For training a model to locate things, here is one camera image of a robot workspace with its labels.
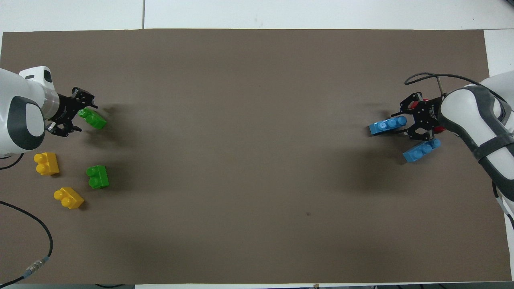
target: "lego brick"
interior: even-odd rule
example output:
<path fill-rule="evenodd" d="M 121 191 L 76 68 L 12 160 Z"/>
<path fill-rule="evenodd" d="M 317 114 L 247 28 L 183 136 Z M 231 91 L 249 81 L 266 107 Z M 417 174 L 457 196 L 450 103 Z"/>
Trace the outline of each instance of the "lego brick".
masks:
<path fill-rule="evenodd" d="M 70 187 L 61 188 L 53 193 L 53 198 L 61 201 L 61 205 L 68 209 L 77 209 L 84 199 Z"/>
<path fill-rule="evenodd" d="M 94 166 L 87 168 L 86 174 L 89 176 L 89 185 L 93 189 L 101 189 L 109 185 L 109 179 L 107 178 L 107 171 L 105 166 Z"/>
<path fill-rule="evenodd" d="M 441 145 L 441 141 L 434 138 L 429 141 L 424 141 L 410 150 L 403 153 L 404 158 L 408 162 L 415 162 L 430 153 L 432 150 L 437 149 Z"/>
<path fill-rule="evenodd" d="M 101 130 L 107 121 L 103 119 L 96 111 L 92 111 L 87 107 L 79 110 L 78 115 L 86 120 L 93 128 Z"/>
<path fill-rule="evenodd" d="M 397 116 L 370 124 L 370 132 L 372 135 L 376 135 L 379 133 L 400 128 L 406 124 L 407 118 L 405 116 Z"/>
<path fill-rule="evenodd" d="M 36 154 L 34 161 L 38 163 L 35 170 L 41 175 L 53 175 L 59 172 L 57 156 L 54 153 Z"/>

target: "green lego brick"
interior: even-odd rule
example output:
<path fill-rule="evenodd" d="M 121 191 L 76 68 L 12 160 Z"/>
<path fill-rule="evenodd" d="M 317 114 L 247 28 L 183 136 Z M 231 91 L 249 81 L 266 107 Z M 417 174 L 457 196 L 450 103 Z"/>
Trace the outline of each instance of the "green lego brick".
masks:
<path fill-rule="evenodd" d="M 93 128 L 101 130 L 107 121 L 103 119 L 97 112 L 88 109 L 87 107 L 79 110 L 79 116 L 86 120 Z"/>
<path fill-rule="evenodd" d="M 107 178 L 107 171 L 105 166 L 94 166 L 87 168 L 86 174 L 89 176 L 89 185 L 93 189 L 101 189 L 109 185 L 109 179 Z"/>

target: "yellow lego brick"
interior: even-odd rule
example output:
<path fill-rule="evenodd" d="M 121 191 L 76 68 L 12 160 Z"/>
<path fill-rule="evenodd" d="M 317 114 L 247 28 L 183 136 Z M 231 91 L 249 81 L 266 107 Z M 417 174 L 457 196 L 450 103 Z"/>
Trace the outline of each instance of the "yellow lego brick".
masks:
<path fill-rule="evenodd" d="M 68 209 L 76 209 L 82 205 L 84 199 L 70 187 L 61 188 L 53 193 L 56 200 L 61 200 L 61 205 Z"/>
<path fill-rule="evenodd" d="M 35 170 L 41 175 L 53 175 L 59 172 L 57 157 L 54 153 L 36 154 L 34 161 L 38 163 Z"/>

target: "toy building block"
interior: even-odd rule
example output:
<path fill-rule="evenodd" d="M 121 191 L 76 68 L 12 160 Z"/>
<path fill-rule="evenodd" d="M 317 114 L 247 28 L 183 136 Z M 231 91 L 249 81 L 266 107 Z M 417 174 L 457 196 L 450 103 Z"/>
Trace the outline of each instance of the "toy building block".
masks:
<path fill-rule="evenodd" d="M 84 199 L 70 187 L 61 188 L 53 193 L 53 198 L 61 201 L 61 205 L 68 209 L 77 209 L 82 205 Z"/>
<path fill-rule="evenodd" d="M 103 117 L 101 117 L 97 112 L 92 111 L 87 107 L 79 110 L 78 114 L 97 130 L 101 130 L 107 123 L 107 121 L 103 119 Z"/>
<path fill-rule="evenodd" d="M 34 161 L 38 163 L 35 170 L 41 175 L 53 175 L 59 172 L 57 157 L 54 153 L 36 154 Z"/>
<path fill-rule="evenodd" d="M 441 145 L 441 141 L 434 138 L 429 141 L 424 141 L 410 150 L 403 153 L 403 156 L 408 162 L 414 162 L 422 158 L 424 155 L 430 153 L 433 149 L 437 149 Z"/>
<path fill-rule="evenodd" d="M 93 189 L 101 189 L 109 185 L 109 179 L 107 178 L 107 171 L 105 166 L 94 166 L 87 168 L 86 174 L 89 176 L 89 185 Z"/>
<path fill-rule="evenodd" d="M 400 128 L 406 124 L 407 118 L 405 116 L 397 116 L 370 124 L 370 131 L 372 135 L 376 135 L 379 133 Z"/>

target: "metal connector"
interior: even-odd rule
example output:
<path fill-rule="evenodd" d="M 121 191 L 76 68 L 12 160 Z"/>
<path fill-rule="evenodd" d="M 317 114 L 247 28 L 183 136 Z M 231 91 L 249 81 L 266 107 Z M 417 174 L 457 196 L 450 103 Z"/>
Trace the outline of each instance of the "metal connector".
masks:
<path fill-rule="evenodd" d="M 39 270 L 45 262 L 48 261 L 48 257 L 44 257 L 42 259 L 39 259 L 35 261 L 32 265 L 30 265 L 27 270 L 22 274 L 24 279 L 27 279 L 30 275 L 34 274 L 37 270 Z"/>

